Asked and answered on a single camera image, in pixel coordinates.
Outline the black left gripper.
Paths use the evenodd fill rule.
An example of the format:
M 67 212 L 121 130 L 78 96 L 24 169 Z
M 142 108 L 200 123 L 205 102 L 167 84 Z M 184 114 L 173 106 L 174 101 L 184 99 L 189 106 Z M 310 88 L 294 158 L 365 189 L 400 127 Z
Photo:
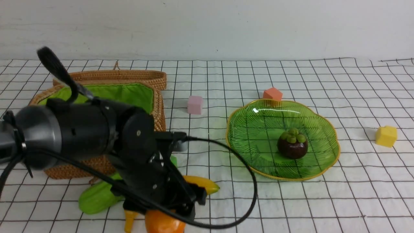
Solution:
M 206 203 L 206 190 L 185 181 L 170 161 L 172 146 L 167 151 L 157 148 L 154 118 L 142 108 L 128 107 L 116 111 L 118 138 L 108 156 L 121 176 L 121 183 L 136 196 L 146 200 L 125 197 L 134 203 L 143 215 L 154 207 L 148 200 L 176 214 L 194 220 L 195 203 Z

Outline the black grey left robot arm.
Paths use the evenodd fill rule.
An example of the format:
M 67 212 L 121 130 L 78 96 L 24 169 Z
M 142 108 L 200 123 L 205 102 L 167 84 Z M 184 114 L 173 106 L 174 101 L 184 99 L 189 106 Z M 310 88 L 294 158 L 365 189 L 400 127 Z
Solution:
M 127 210 L 145 214 L 160 205 L 193 220 L 195 203 L 205 205 L 207 191 L 189 183 L 170 157 L 182 132 L 154 130 L 154 118 L 140 107 L 106 99 L 70 104 L 48 99 L 1 120 L 1 177 L 4 185 L 17 163 L 43 171 L 72 161 L 106 155 L 120 175 L 110 192 L 122 196 Z

